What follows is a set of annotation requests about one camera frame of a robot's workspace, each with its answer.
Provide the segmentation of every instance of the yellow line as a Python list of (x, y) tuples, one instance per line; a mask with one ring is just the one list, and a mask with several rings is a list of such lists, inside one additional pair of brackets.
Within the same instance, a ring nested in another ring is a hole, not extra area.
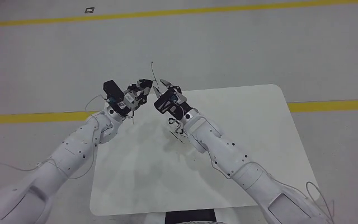
[(43, 114), (6, 114), (0, 115), (0, 124), (38, 123), (38, 122), (74, 122), (88, 118), (86, 112), (63, 112)]
[[(291, 113), (358, 110), (358, 100), (289, 102)], [(74, 122), (88, 117), (86, 112), (64, 112), (43, 114), (6, 114), (0, 115), (0, 124)]]
[(124, 13), (124, 14), (106, 14), (106, 15), (93, 15), (93, 16), (86, 15), (86, 16), (75, 16), (75, 17), (65, 17), (65, 18), (40, 18), (34, 20), (2, 21), (0, 22), (0, 26), (54, 24), (59, 22), (85, 22), (85, 21), (96, 21), (96, 20), (115, 20), (121, 18), (172, 16), (172, 15), (214, 13), (214, 12), (272, 10), (272, 9), (279, 9), (279, 8), (299, 8), (299, 7), (311, 7), (311, 6), (329, 6), (333, 4), (356, 4), (356, 3), (358, 3), (358, 0), (316, 0), (310, 2), (284, 2), (284, 3), (273, 3), (273, 4), (253, 4), (247, 6), (189, 8), (184, 10), (163, 10), (163, 11), (134, 12), (134, 13)]
[(319, 102), (290, 102), (288, 103), (291, 113), (358, 110), (358, 100), (343, 101), (319, 101)]

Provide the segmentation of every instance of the gray floor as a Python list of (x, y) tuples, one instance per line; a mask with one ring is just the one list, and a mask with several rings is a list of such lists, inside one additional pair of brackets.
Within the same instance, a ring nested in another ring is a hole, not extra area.
[[(267, 1), (13, 0), (0, 2), (0, 21), (83, 16), (93, 6), (101, 14), (253, 3)], [(151, 61), (158, 78), (183, 90), (273, 83), (287, 102), (358, 99), (357, 9), (355, 4), (0, 27), (0, 114), (83, 111), (107, 80), (126, 88), (151, 78)], [(102, 106), (95, 101), (90, 109)], [(330, 206), (335, 202), (336, 222), (358, 222), (358, 111), (293, 118), (317, 182)], [(0, 161), (33, 167), (80, 124), (0, 124)], [(1, 167), (0, 186), (24, 175)], [(93, 168), (61, 188), (49, 224), (163, 221), (160, 214), (92, 215), (92, 178)], [(257, 207), (235, 208), (234, 214), (242, 223), (265, 223)]]

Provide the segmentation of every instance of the sticker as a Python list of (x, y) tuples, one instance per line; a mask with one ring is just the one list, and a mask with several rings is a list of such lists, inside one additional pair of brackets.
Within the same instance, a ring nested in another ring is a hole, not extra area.
[(131, 95), (129, 95), (129, 94), (126, 94), (124, 97), (125, 97), (129, 102), (131, 102), (131, 103), (134, 102), (133, 97), (132, 97)]
[(84, 13), (93, 13), (95, 11), (94, 7), (86, 8)]
[(119, 106), (119, 108), (121, 108), (122, 110), (125, 108), (125, 104), (123, 103), (123, 101), (122, 101), (122, 102), (119, 102), (119, 103), (118, 103), (118, 106)]

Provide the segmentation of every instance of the robot forearm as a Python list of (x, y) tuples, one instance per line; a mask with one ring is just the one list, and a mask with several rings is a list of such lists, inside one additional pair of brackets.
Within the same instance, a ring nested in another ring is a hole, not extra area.
[(146, 103), (151, 87), (152, 81), (140, 80), (122, 92), (113, 81), (106, 82), (103, 87), (108, 97), (105, 109), (91, 115), (38, 169), (19, 183), (0, 189), (0, 223), (45, 223), (59, 188), (88, 158), (94, 159), (93, 153), (99, 144), (116, 136), (128, 112)]
[(189, 141), (201, 153), (208, 152), (213, 166), (227, 179), (233, 179), (260, 206), (268, 223), (331, 223), (329, 218), (309, 199), (279, 184), (237, 143), (222, 138), (223, 132), (213, 122), (190, 107), (178, 86), (161, 80), (168, 88), (160, 93), (154, 106), (169, 112), (183, 125)]

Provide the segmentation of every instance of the white cable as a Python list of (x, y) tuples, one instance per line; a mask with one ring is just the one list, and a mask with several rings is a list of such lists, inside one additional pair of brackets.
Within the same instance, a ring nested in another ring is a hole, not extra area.
[(21, 169), (21, 168), (15, 167), (15, 166), (11, 166), (11, 165), (9, 165), (9, 164), (4, 164), (3, 162), (0, 162), (0, 165), (8, 166), (8, 167), (10, 167), (10, 168), (13, 168), (13, 169), (18, 170), (18, 171), (23, 171), (23, 172), (30, 172), (30, 171), (32, 171), (32, 170), (36, 170), (37, 168), (39, 168), (39, 167), (37, 166), (37, 167), (35, 167), (35, 168), (29, 169), (29, 170), (25, 170), (25, 169)]
[(307, 182), (306, 182), (306, 190), (307, 190), (307, 192), (308, 192), (308, 195), (309, 195), (309, 197), (311, 198), (311, 200), (313, 201), (313, 203), (314, 203), (318, 208), (319, 208), (318, 204), (315, 202), (315, 200), (313, 199), (311, 193), (310, 193), (309, 190), (308, 190), (308, 184), (311, 184), (312, 186), (314, 186), (315, 189), (318, 191), (319, 195), (322, 197), (322, 199), (323, 199), (323, 201), (324, 201), (324, 204), (326, 205), (326, 208), (327, 208), (327, 211), (328, 211), (329, 216), (326, 214), (326, 212), (323, 212), (323, 211), (322, 211), (322, 212), (323, 212), (327, 217), (329, 217), (329, 218), (331, 219), (331, 221), (332, 221), (333, 224), (335, 224), (335, 221), (333, 220), (333, 216), (332, 216), (332, 214), (331, 214), (331, 211), (329, 210), (328, 204), (327, 204), (326, 199), (324, 198), (324, 196), (323, 196), (321, 190), (319, 190), (319, 188), (318, 188), (315, 184), (313, 184), (311, 181), (307, 181)]
[[(85, 112), (86, 112), (89, 116), (93, 117), (93, 118), (96, 120), (96, 122), (97, 122), (97, 126), (96, 126), (96, 128), (93, 130), (93, 133), (92, 133), (92, 143), (93, 143), (93, 138), (94, 138), (94, 136), (95, 136), (95, 131), (100, 128), (100, 123), (98, 122), (97, 118), (95, 118), (92, 114), (90, 114), (90, 113), (87, 111), (87, 106), (88, 106), (95, 98), (97, 98), (97, 97), (99, 97), (99, 96), (101, 96), (104, 100), (106, 100), (101, 94), (99, 94), (98, 96), (96, 96), (96, 97), (94, 97), (92, 100), (90, 100), (90, 101), (86, 104), (86, 106), (84, 107)], [(90, 169), (91, 169), (92, 166), (93, 166), (93, 163), (95, 162), (95, 147), (93, 146), (93, 144), (92, 144), (92, 151), (93, 151), (93, 152), (92, 152), (92, 163), (91, 163), (91, 166), (88, 168), (88, 170), (87, 170), (84, 174), (82, 174), (81, 176), (78, 176), (78, 177), (76, 177), (76, 178), (68, 178), (69, 180), (79, 179), (79, 178), (85, 176), (85, 175), (90, 171)]]

